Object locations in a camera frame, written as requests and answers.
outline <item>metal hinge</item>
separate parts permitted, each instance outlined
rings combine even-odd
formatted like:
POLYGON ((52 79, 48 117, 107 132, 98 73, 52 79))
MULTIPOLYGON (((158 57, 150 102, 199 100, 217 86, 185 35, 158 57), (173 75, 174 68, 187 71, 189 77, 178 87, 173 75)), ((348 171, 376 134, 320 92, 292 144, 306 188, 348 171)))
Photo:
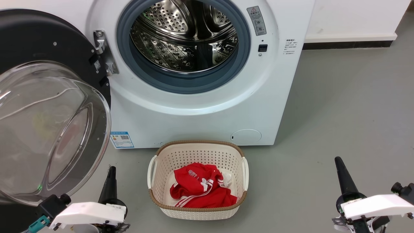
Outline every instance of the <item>metal hinge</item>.
POLYGON ((111 48, 108 44, 108 39, 106 38, 105 31, 96 30, 94 31, 94 41, 95 41, 95 51, 97 54, 101 55, 105 61, 106 75, 111 76, 112 74, 119 74, 118 67, 116 65, 115 59, 111 52, 111 48))

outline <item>gray rubber seal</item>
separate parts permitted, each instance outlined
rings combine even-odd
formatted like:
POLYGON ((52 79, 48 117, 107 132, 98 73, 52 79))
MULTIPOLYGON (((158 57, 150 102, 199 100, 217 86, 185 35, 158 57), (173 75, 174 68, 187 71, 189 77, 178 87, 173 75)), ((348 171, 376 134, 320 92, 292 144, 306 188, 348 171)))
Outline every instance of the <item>gray rubber seal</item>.
POLYGON ((238 46, 223 64, 197 74, 179 74, 163 70, 148 61, 135 47, 130 31, 135 19, 159 0, 134 0, 122 13, 116 32, 119 52, 129 68, 146 83, 173 93, 196 94, 226 84, 243 68, 250 51, 250 30, 238 8, 229 0, 199 0, 219 9, 231 21, 238 36, 238 46))

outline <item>white basket handle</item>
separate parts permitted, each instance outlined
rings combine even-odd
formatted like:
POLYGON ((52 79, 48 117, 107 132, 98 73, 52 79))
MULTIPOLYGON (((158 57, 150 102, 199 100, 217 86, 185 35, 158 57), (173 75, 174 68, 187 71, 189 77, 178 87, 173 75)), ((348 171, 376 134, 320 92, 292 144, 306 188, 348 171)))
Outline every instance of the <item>white basket handle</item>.
POLYGON ((156 158, 157 158, 157 156, 152 157, 151 161, 149 162, 148 173, 147 173, 148 189, 151 189, 152 188, 152 185, 154 183, 154 177, 155 177, 155 171, 156 171, 156 164, 157 164, 156 158))
POLYGON ((247 191, 249 188, 249 164, 247 163, 247 159, 245 157, 243 157, 242 166, 244 191, 247 191))

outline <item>beige plastic basket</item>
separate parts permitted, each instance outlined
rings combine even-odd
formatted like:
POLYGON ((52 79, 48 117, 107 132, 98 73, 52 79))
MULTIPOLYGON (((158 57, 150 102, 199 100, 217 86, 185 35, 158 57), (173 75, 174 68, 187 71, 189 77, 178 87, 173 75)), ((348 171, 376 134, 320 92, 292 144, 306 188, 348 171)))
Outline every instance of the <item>beige plastic basket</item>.
POLYGON ((249 185, 249 166, 241 149, 220 141, 174 141, 162 146, 151 159, 147 174, 149 195, 161 210, 172 218, 218 220, 232 217, 243 203, 249 185), (221 208, 183 208, 171 205, 169 193, 175 182, 175 169, 191 163, 213 164, 232 174, 232 195, 236 204, 221 208))

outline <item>red garment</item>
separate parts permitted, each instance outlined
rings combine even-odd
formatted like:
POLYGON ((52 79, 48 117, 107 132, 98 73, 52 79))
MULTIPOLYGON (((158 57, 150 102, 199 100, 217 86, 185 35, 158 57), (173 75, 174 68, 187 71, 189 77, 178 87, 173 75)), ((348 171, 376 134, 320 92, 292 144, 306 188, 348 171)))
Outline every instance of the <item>red garment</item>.
POLYGON ((223 175, 215 165, 192 163, 174 170, 176 183, 170 194, 180 199, 176 206, 188 208, 216 208, 232 206, 237 198, 223 187, 223 175))

